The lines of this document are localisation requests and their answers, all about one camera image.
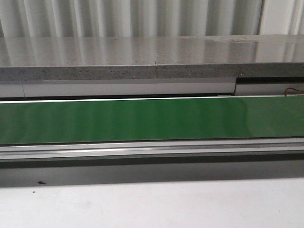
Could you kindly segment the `aluminium conveyor front rail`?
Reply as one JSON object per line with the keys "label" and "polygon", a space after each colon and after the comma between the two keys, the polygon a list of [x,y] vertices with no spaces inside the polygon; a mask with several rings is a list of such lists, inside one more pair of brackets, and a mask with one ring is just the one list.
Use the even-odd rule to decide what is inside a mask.
{"label": "aluminium conveyor front rail", "polygon": [[106,156],[141,158],[166,155],[291,154],[303,151],[303,138],[182,140],[1,146],[0,159],[8,162]]}

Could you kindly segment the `green conveyor belt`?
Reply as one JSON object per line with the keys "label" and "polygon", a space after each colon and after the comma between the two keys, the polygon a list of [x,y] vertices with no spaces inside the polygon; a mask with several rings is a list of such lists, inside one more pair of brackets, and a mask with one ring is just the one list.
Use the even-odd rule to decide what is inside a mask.
{"label": "green conveyor belt", "polygon": [[0,143],[301,137],[302,96],[10,102]]}

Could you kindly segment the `grey stone counter slab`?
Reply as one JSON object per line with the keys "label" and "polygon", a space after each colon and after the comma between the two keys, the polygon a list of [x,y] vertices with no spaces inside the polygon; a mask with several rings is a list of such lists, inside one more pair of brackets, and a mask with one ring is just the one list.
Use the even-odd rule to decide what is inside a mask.
{"label": "grey stone counter slab", "polygon": [[1,81],[303,75],[303,35],[0,40]]}

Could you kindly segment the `white conveyor rear rail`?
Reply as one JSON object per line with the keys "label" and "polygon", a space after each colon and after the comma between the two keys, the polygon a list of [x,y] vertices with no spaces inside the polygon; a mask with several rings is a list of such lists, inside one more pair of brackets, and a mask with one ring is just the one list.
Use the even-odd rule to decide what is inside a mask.
{"label": "white conveyor rear rail", "polygon": [[180,99],[226,99],[226,98],[263,98],[263,97],[304,97],[296,95],[246,95],[246,96],[195,96],[195,97],[160,97],[160,98],[109,98],[109,99],[60,99],[60,100],[12,100],[1,101],[0,104],[23,104],[23,103],[58,103],[58,102],[91,102],[91,101],[124,101],[124,100],[180,100]]}

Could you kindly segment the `white corrugated curtain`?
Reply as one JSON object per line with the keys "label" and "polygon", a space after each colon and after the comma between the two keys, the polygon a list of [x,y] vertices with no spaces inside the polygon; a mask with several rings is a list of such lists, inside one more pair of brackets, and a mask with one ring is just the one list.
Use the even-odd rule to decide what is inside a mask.
{"label": "white corrugated curtain", "polygon": [[301,0],[3,0],[0,3],[3,38],[303,32]]}

